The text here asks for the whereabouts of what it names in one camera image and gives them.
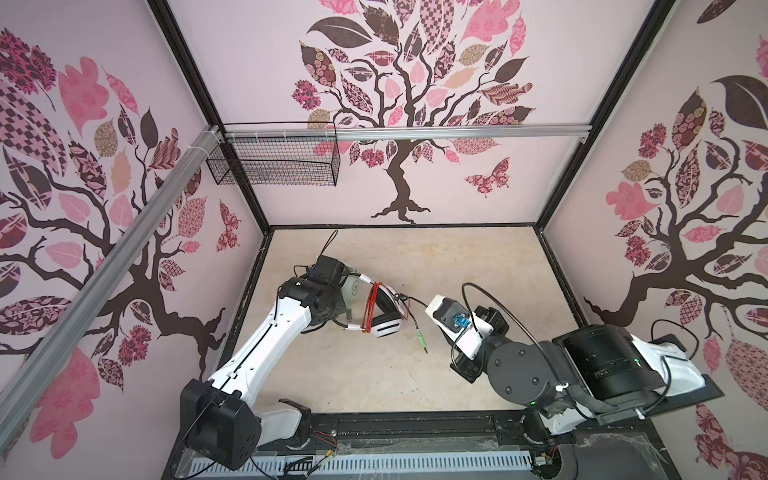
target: tree mural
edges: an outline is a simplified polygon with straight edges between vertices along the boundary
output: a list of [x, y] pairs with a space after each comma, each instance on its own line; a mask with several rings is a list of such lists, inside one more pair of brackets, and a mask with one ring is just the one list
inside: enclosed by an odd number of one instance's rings
[[[307, 32], [325, 35], [336, 47], [325, 51], [300, 43], [314, 83], [299, 80], [293, 99], [313, 110], [310, 122], [333, 121], [342, 127], [508, 125], [523, 122], [534, 110], [506, 107], [533, 87], [510, 83], [526, 61], [514, 58], [525, 41], [522, 14], [508, 21], [519, 10], [519, 0], [422, 0], [418, 6], [416, 0], [320, 2], [346, 16], [323, 18]], [[474, 9], [463, 31], [457, 27], [461, 20], [455, 19], [455, 4], [465, 5], [464, 15]], [[457, 51], [462, 52], [458, 58]], [[332, 107], [318, 108], [324, 101]], [[411, 199], [403, 170], [408, 159], [432, 162], [441, 154], [459, 162], [460, 154], [479, 154], [496, 145], [492, 138], [458, 139], [452, 146], [434, 140], [340, 142], [339, 151], [349, 152], [350, 164], [361, 160], [374, 168], [388, 163], [385, 170], [397, 196], [373, 217], [396, 212], [400, 220], [415, 223], [407, 213], [429, 208]], [[505, 171], [465, 180], [487, 194], [507, 184]]]
[[728, 135], [735, 122], [765, 138], [768, 86], [745, 75], [714, 83], [724, 87], [726, 114], [709, 109], [697, 89], [675, 117], [671, 144], [663, 124], [641, 135], [643, 159], [622, 171], [630, 183], [606, 196], [616, 215], [628, 220], [616, 236], [626, 239], [625, 257], [634, 265], [629, 290], [616, 311], [584, 300], [605, 323], [627, 326], [650, 290], [672, 290], [665, 306], [679, 307], [679, 325], [699, 318], [706, 324], [703, 356], [713, 371], [723, 336], [712, 310], [723, 308], [731, 331], [728, 369], [768, 409], [768, 355], [736, 337], [743, 332], [768, 340], [768, 290], [739, 291], [768, 289], [768, 147]]
[[[0, 36], [0, 51], [5, 59], [0, 62], [0, 71], [8, 79], [0, 78], [0, 140], [3, 163], [13, 181], [13, 186], [4, 185], [0, 191], [4, 214], [0, 219], [0, 249], [5, 251], [0, 253], [0, 297], [17, 287], [23, 289], [26, 276], [55, 280], [51, 291], [61, 289], [56, 281], [80, 290], [146, 207], [149, 189], [162, 185], [159, 175], [176, 165], [181, 154], [178, 133], [172, 128], [170, 137], [161, 140], [150, 109], [140, 116], [128, 87], [105, 72], [119, 100], [117, 128], [114, 118], [100, 124], [92, 141], [94, 150], [86, 147], [87, 141], [78, 134], [87, 122], [108, 116], [104, 107], [111, 96], [98, 84], [96, 62], [83, 57], [80, 70], [67, 65], [65, 72], [57, 72], [39, 47], [25, 57], [29, 47], [7, 29]], [[34, 58], [46, 59], [45, 81], [38, 78], [42, 67], [33, 70]], [[47, 87], [55, 86], [57, 76], [61, 103], [75, 126], [67, 144], [41, 110], [22, 94], [36, 92], [35, 85], [50, 90]], [[223, 309], [216, 318], [203, 322], [169, 311], [165, 301], [166, 294], [176, 291], [174, 278], [184, 274], [174, 258], [193, 254], [200, 247], [194, 237], [203, 226], [207, 201], [206, 197], [195, 197], [200, 180], [198, 169], [131, 265], [130, 285], [107, 301], [94, 328], [85, 333], [100, 336], [90, 355], [99, 376], [121, 389], [124, 368], [147, 357], [153, 336], [193, 337], [200, 354], [200, 376], [208, 349], [217, 349], [222, 342], [223, 337], [215, 338], [214, 333]], [[51, 218], [49, 207], [57, 204], [65, 215]], [[223, 232], [217, 251], [237, 245], [239, 225], [224, 203], [219, 207]], [[38, 239], [20, 250], [20, 243], [28, 237]], [[53, 264], [59, 268], [50, 268]], [[70, 304], [70, 300], [45, 291], [35, 295], [0, 308], [0, 333], [18, 338], [0, 343], [0, 355], [32, 353], [42, 338], [25, 342], [24, 336], [45, 331]]]

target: butterfly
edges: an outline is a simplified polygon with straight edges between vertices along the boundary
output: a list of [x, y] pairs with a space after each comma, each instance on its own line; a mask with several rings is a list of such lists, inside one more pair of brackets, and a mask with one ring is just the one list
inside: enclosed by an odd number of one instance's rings
[[229, 207], [224, 205], [224, 202], [219, 200], [219, 211], [221, 212], [221, 220], [224, 221], [224, 226], [227, 230], [219, 236], [219, 240], [216, 242], [216, 251], [220, 252], [225, 248], [234, 248], [237, 246], [237, 234], [235, 230], [240, 226], [240, 220], [237, 219], [235, 214], [230, 213]]
[[478, 192], [488, 197], [488, 193], [493, 190], [494, 185], [496, 187], [509, 188], [509, 185], [507, 185], [507, 182], [509, 182], [509, 175], [505, 173], [507, 170], [509, 170], [509, 157], [498, 162], [498, 165], [494, 167], [489, 177], [486, 177], [485, 175], [470, 175], [464, 180], [468, 181], [470, 185], [477, 187]]

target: wire basket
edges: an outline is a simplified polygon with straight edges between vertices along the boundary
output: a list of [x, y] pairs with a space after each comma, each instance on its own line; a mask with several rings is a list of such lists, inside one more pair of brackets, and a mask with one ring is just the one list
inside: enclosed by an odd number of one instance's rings
[[217, 184], [237, 184], [242, 169], [254, 185], [333, 185], [339, 177], [339, 142], [329, 122], [259, 122], [308, 124], [309, 130], [265, 130], [228, 137], [208, 157]]

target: patterned leaf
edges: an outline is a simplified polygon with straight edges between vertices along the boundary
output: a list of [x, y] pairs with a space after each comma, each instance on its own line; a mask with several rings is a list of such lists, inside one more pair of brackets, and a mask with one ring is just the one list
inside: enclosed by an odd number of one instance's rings
[[482, 58], [482, 55], [486, 50], [488, 50], [488, 46], [483, 45], [482, 43], [470, 45], [466, 48], [466, 50], [462, 52], [462, 56], [458, 58], [458, 62], [465, 67], [474, 65], [480, 60], [480, 58]]
[[761, 349], [737, 339], [731, 340], [725, 361], [739, 387], [758, 405], [768, 410], [768, 376], [758, 372], [768, 370], [768, 355]]
[[493, 138], [457, 138], [452, 143], [456, 151], [464, 155], [481, 154], [489, 148], [499, 145]]
[[642, 225], [643, 222], [639, 220], [632, 220], [631, 222], [624, 225], [621, 230], [619, 230], [619, 233], [616, 233], [616, 237], [631, 237], [635, 230], [640, 228], [640, 225]]
[[473, 125], [485, 125], [488, 123], [488, 120], [491, 119], [494, 115], [496, 115], [498, 112], [495, 111], [489, 111], [487, 114], [482, 114], [479, 117], [475, 119], [475, 121], [472, 122]]
[[400, 122], [400, 119], [402, 118], [402, 107], [397, 107], [395, 110], [392, 110], [392, 113], [389, 114], [389, 120], [386, 122], [387, 127], [391, 127], [393, 125], [397, 125], [398, 122]]
[[717, 235], [722, 231], [723, 229], [720, 227], [715, 227], [714, 225], [702, 225], [701, 227], [688, 230], [683, 234], [683, 237], [686, 237], [688, 240], [694, 243], [703, 243], [717, 237]]
[[478, 116], [478, 113], [480, 113], [480, 99], [472, 102], [472, 106], [469, 108], [469, 112], [467, 112], [467, 120], [471, 120]]
[[744, 316], [750, 322], [755, 322], [757, 325], [768, 328], [768, 308], [760, 307], [751, 309]]
[[678, 151], [694, 142], [707, 118], [707, 104], [699, 96], [699, 89], [686, 100], [672, 125], [672, 143]]
[[680, 325], [686, 325], [695, 320], [703, 310], [701, 297], [696, 295], [680, 307]]
[[406, 46], [402, 49], [402, 59], [405, 62], [409, 62], [419, 56], [422, 52], [424, 42], [421, 35], [419, 35], [419, 24], [413, 25], [413, 30], [406, 39]]
[[752, 170], [768, 170], [768, 147], [751, 141], [745, 141], [744, 145], [746, 145], [744, 151], [746, 165]]
[[707, 362], [707, 366], [714, 372], [717, 367], [720, 366], [720, 344], [717, 342], [717, 337], [712, 335], [706, 342], [704, 342], [704, 361]]
[[173, 278], [163, 270], [157, 272], [157, 279], [160, 281], [160, 286], [162, 286], [164, 289], [168, 290], [169, 292], [176, 291]]
[[344, 86], [344, 95], [346, 95], [353, 107], [368, 114], [373, 112], [371, 98], [366, 92], [362, 91], [357, 85], [349, 83], [345, 78], [342, 78], [341, 82]]
[[354, 164], [358, 158], [360, 158], [360, 144], [352, 144], [349, 148], [349, 164]]
[[98, 360], [98, 375], [106, 383], [123, 389], [123, 367], [119, 362], [101, 357]]
[[85, 186], [103, 200], [104, 191], [107, 190], [107, 176], [104, 175], [96, 157], [72, 140], [72, 137], [69, 137], [69, 156]]
[[98, 341], [94, 352], [91, 354], [91, 358], [94, 358], [96, 355], [103, 355], [109, 352], [109, 349], [111, 349], [113, 345], [114, 335], [112, 332], [109, 332], [107, 335], [101, 337], [101, 340]]
[[100, 157], [111, 157], [118, 152], [118, 133], [114, 131], [112, 120], [96, 127], [94, 145]]
[[705, 160], [710, 168], [713, 168], [714, 170], [726, 170], [730, 168], [730, 156], [724, 148], [708, 141], [705, 141], [704, 143], [707, 144], [707, 156], [705, 157]]
[[427, 106], [423, 105], [419, 111], [416, 112], [413, 120], [416, 123], [416, 127], [421, 127], [427, 118]]
[[646, 270], [655, 270], [657, 272], [660, 272], [667, 268], [670, 264], [670, 259], [672, 258], [671, 253], [669, 251], [664, 251], [662, 253], [659, 253], [654, 258], [650, 259], [650, 262], [645, 267]]
[[715, 272], [715, 275], [721, 275], [723, 273], [731, 273], [735, 269], [744, 265], [744, 263], [751, 256], [752, 256], [751, 254], [747, 255], [746, 257], [743, 257], [741, 255], [733, 255], [732, 253], [727, 253], [726, 255], [723, 255], [717, 260], [715, 260], [713, 271]]
[[53, 325], [69, 306], [57, 296], [36, 296], [0, 308], [0, 333], [28, 335]]
[[0, 298], [8, 295], [22, 279], [22, 269], [18, 263], [10, 262], [0, 265]]
[[694, 148], [688, 154], [675, 177], [675, 190], [677, 199], [680, 201], [680, 208], [685, 207], [694, 199], [697, 190], [699, 190], [699, 160], [696, 157], [698, 148]]
[[531, 83], [527, 83], [522, 87], [519, 87], [518, 84], [501, 84], [480, 90], [480, 93], [494, 105], [514, 104], [520, 99], [520, 95], [531, 91], [532, 88], [533, 84]]
[[128, 114], [125, 113], [123, 106], [120, 106], [120, 116], [118, 117], [118, 130], [120, 135], [131, 145], [136, 144], [136, 130], [131, 123], [131, 119], [128, 118]]
[[372, 51], [371, 53], [366, 54], [366, 57], [373, 60], [373, 63], [377, 64], [379, 67], [386, 67], [395, 61], [395, 54], [386, 50]]
[[390, 140], [387, 142], [386, 145], [386, 159], [389, 161], [390, 158], [394, 157], [397, 153], [397, 143], [394, 140]]
[[502, 59], [504, 49], [507, 48], [507, 44], [504, 43], [501, 47], [496, 47], [489, 51], [485, 56], [485, 71], [491, 71], [496, 66], [499, 60]]
[[639, 182], [645, 180], [651, 173], [650, 164], [647, 160], [637, 160], [632, 162], [621, 171], [630, 182]]
[[184, 270], [179, 266], [178, 263], [174, 262], [171, 259], [163, 260], [160, 263], [160, 267], [165, 270], [165, 272], [170, 276], [179, 276], [182, 273], [184, 273]]
[[706, 10], [701, 14], [696, 23], [705, 23], [709, 20], [714, 20], [719, 17], [720, 14], [725, 12], [736, 0], [713, 0], [709, 4]]
[[416, 0], [394, 0], [394, 6], [395, 13], [400, 19], [400, 25], [405, 26], [413, 14], [413, 8], [416, 7]]
[[693, 295], [688, 290], [675, 290], [667, 297], [664, 306], [680, 306]]
[[[15, 110], [14, 114], [7, 109], [6, 104]], [[12, 138], [15, 138], [18, 132], [14, 131], [13, 134], [8, 132], [0, 137], [3, 143], [10, 148], [23, 152], [29, 157], [37, 158], [46, 164], [51, 171], [64, 175], [67, 171], [67, 151], [64, 149], [64, 142], [61, 141], [51, 122], [34, 104], [27, 101], [15, 88], [0, 78], [0, 124], [10, 124], [8, 122], [10, 118], [16, 120], [14, 124], [17, 125], [17, 128], [21, 126], [23, 121], [34, 124], [35, 133], [29, 132], [30, 136], [25, 137], [25, 141], [17, 142], [12, 141]], [[46, 147], [37, 142], [39, 138], [44, 138], [53, 147], [54, 153], [52, 156], [58, 158], [61, 169], [56, 166], [54, 158], [49, 158], [49, 155], [44, 153]]]
[[432, 161], [432, 145], [429, 142], [422, 144], [422, 156], [427, 161]]
[[186, 238], [197, 235], [203, 226], [206, 199], [207, 197], [193, 198], [184, 205], [179, 213], [179, 235]]
[[357, 81], [367, 81], [373, 78], [373, 72], [365, 67], [352, 67], [344, 70]]
[[489, 125], [517, 125], [523, 123], [525, 118], [528, 117], [528, 114], [530, 114], [535, 108], [528, 108], [528, 107], [510, 107], [506, 110], [502, 110], [497, 112], [493, 117], [491, 117], [491, 121], [489, 121]]
[[366, 23], [373, 30], [373, 34], [379, 37], [385, 43], [397, 46], [397, 40], [400, 36], [395, 20], [392, 19], [382, 8], [362, 6], [362, 14], [366, 18]]
[[27, 217], [16, 214], [0, 220], [0, 248], [15, 247], [27, 234]]
[[441, 80], [453, 68], [453, 62], [456, 59], [456, 47], [453, 45], [453, 40], [443, 46], [440, 51], [440, 56], [435, 61], [435, 81]]
[[184, 194], [188, 197], [195, 195], [197, 189], [200, 188], [200, 181], [203, 178], [203, 169], [198, 167], [192, 174], [192, 178], [187, 182], [187, 186], [184, 187]]
[[509, 38], [509, 51], [512, 53], [513, 57], [523, 47], [523, 43], [525, 43], [526, 30], [525, 21], [523, 21], [523, 16], [520, 15], [518, 19], [515, 20], [515, 25], [512, 26], [512, 35]]

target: tree branch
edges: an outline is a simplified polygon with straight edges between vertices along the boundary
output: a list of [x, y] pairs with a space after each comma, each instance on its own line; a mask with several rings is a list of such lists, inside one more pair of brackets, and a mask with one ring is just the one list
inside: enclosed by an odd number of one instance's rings
[[53, 280], [54, 278], [58, 278], [60, 280], [64, 280], [65, 282], [72, 285], [74, 288], [78, 290], [82, 290], [83, 283], [74, 278], [69, 273], [63, 271], [62, 269], [56, 270], [55, 272], [49, 272], [47, 270], [43, 270], [38, 264], [35, 259], [35, 256], [37, 255], [38, 250], [40, 250], [41, 244], [45, 242], [47, 239], [45, 237], [40, 237], [40, 240], [35, 245], [32, 245], [29, 248], [29, 254], [24, 257], [23, 255], [20, 255], [18, 253], [14, 254], [3, 254], [0, 255], [0, 262], [21, 262], [26, 264], [29, 268], [32, 269], [33, 272], [37, 273], [40, 278], [43, 280]]

